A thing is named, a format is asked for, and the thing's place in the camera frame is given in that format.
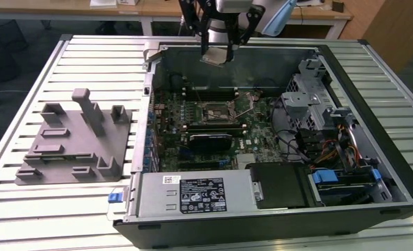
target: wooden desk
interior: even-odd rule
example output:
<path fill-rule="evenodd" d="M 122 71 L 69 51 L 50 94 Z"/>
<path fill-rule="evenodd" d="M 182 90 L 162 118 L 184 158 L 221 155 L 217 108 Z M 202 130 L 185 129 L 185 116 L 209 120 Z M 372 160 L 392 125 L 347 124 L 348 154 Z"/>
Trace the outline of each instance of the wooden desk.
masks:
<path fill-rule="evenodd" d="M 0 0 L 0 19 L 141 21 L 146 36 L 153 35 L 153 21 L 180 22 L 180 18 L 178 0 L 141 0 L 116 9 L 90 9 L 90 0 Z M 332 26 L 327 38 L 337 39 L 352 18 L 351 13 L 304 7 L 303 15 L 296 8 L 288 24 Z"/>

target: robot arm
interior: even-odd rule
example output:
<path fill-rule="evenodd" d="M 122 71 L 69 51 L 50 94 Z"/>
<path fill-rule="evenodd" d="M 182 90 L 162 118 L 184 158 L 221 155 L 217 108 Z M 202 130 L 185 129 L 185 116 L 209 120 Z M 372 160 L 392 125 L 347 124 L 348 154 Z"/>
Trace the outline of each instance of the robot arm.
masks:
<path fill-rule="evenodd" d="M 197 15 L 194 1 L 204 11 L 202 18 Z M 221 65 L 233 60 L 234 51 L 249 42 L 267 8 L 273 6 L 279 11 L 271 12 L 272 17 L 265 16 L 267 24 L 264 24 L 264 30 L 259 31 L 271 36 L 281 33 L 297 0 L 256 0 L 256 2 L 261 4 L 253 4 L 253 0 L 180 0 L 186 25 L 201 38 L 202 60 L 206 63 Z M 244 32 L 240 31 L 242 13 L 246 16 Z M 226 50 L 210 48 L 210 42 L 226 42 Z"/>

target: sticker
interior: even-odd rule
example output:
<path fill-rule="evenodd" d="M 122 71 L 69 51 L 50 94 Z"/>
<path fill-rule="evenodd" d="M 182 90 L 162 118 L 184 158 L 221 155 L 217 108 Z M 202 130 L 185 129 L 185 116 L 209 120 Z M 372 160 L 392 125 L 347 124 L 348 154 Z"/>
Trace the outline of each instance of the sticker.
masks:
<path fill-rule="evenodd" d="M 120 14 L 126 14 L 126 15 L 138 15 L 138 12 L 120 12 Z"/>
<path fill-rule="evenodd" d="M 351 17 L 347 17 L 347 16 L 336 16 L 335 19 L 348 19 L 348 20 L 349 20 Z"/>
<path fill-rule="evenodd" d="M 182 179 L 178 180 L 178 182 L 180 211 L 182 213 L 213 213 L 226 211 L 224 178 Z"/>
<path fill-rule="evenodd" d="M 181 176 L 164 176 L 164 184 L 180 184 Z"/>

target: table leg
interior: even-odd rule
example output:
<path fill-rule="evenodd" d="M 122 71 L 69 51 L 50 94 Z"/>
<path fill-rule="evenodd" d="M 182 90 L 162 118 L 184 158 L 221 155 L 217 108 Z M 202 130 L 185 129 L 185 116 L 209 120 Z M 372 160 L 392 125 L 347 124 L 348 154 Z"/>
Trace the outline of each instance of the table leg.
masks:
<path fill-rule="evenodd" d="M 327 39 L 339 39 L 348 20 L 336 20 L 327 35 Z"/>
<path fill-rule="evenodd" d="M 152 36 L 153 35 L 153 32 L 152 32 L 152 21 L 153 21 L 152 17 L 141 17 L 141 22 L 142 22 L 142 27 L 144 27 L 144 35 L 145 36 Z"/>

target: green circuit board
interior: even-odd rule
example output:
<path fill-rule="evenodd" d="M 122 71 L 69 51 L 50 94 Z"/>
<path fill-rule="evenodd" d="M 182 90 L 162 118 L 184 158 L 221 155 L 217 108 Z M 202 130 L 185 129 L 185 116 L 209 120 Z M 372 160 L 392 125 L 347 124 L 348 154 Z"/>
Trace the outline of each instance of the green circuit board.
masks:
<path fill-rule="evenodd" d="M 240 92 L 242 98 L 234 102 L 237 114 L 249 110 L 246 97 L 255 92 Z M 259 99 L 253 105 L 255 109 L 240 115 L 234 120 L 228 120 L 225 102 L 198 102 L 185 101 L 181 93 L 161 92 L 156 95 L 156 113 L 158 124 L 160 159 L 161 172 L 178 172 L 181 163 L 209 163 L 221 162 L 221 169 L 237 169 L 236 155 L 253 153 L 257 162 L 281 161 L 281 149 L 275 140 L 275 133 L 268 119 L 272 106 L 269 104 L 273 97 Z M 216 114 L 206 114 L 204 110 L 214 110 Z M 190 154 L 190 158 L 184 156 L 190 153 L 188 148 L 188 136 L 182 131 L 184 124 L 202 124 L 205 120 L 216 123 L 246 124 L 248 131 L 244 137 L 233 138 L 232 148 L 228 151 L 205 154 Z"/>

